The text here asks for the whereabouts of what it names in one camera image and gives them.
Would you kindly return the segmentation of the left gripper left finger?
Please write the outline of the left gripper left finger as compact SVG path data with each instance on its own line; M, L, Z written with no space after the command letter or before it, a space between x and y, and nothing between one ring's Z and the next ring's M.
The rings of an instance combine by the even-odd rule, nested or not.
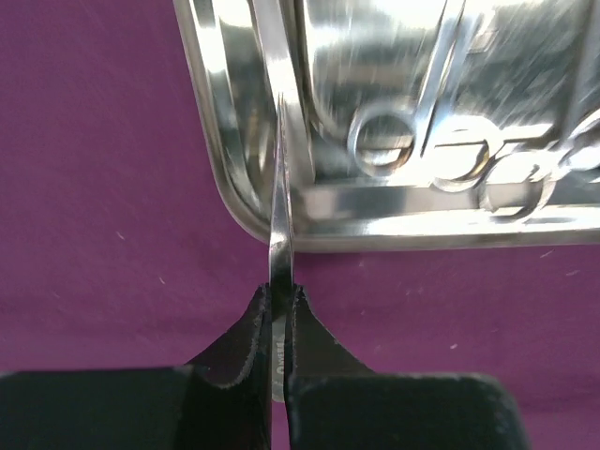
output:
M1 376L4 449L268 449L271 292L181 366Z

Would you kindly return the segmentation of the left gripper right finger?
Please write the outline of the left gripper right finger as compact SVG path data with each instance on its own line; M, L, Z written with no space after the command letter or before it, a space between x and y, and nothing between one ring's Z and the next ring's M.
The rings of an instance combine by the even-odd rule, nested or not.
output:
M514 398L477 373L380 373L315 316L298 286L285 331L293 449L528 449Z

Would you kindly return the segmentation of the steel tweezers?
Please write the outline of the steel tweezers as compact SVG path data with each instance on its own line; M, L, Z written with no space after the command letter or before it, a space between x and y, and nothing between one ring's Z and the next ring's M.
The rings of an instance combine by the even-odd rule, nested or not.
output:
M289 41L290 11L282 1L252 3L265 73L276 111L270 234L269 288L272 294L272 399L284 401L284 340L288 304L294 292L292 186L312 180L308 132Z

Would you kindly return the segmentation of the purple cloth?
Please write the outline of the purple cloth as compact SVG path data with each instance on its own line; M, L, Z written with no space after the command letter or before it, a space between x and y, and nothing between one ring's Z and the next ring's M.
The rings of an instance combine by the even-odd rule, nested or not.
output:
M1 5L1 368L174 366L265 281L223 205L169 1ZM599 445L599 249L300 254L368 366L469 371L536 449Z

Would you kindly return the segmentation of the steel forceps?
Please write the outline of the steel forceps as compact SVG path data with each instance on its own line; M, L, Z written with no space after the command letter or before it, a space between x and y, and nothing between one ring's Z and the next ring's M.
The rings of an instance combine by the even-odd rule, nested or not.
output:
M489 7L483 1L369 1L351 30L352 53L360 53L391 75L380 94L357 103L345 141L348 175L371 181L414 181L423 177L446 192L474 188L500 150L491 123L455 111L463 67ZM363 128L380 117L404 126L409 144L393 147L395 160L376 164L373 142L360 143ZM441 147L479 145L473 167L446 177L436 163Z

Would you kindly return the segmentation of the steel scissors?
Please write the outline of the steel scissors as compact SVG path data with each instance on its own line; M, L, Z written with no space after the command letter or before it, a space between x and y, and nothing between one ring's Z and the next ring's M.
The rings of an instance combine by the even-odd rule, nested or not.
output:
M524 203L513 214L499 215L499 207L489 195L488 180L502 165L514 165L520 155L531 162L523 180ZM586 115L568 136L543 150L516 152L491 162L477 188L478 206L494 223L523 222L548 204L558 182L568 175L584 187L599 181L599 111Z

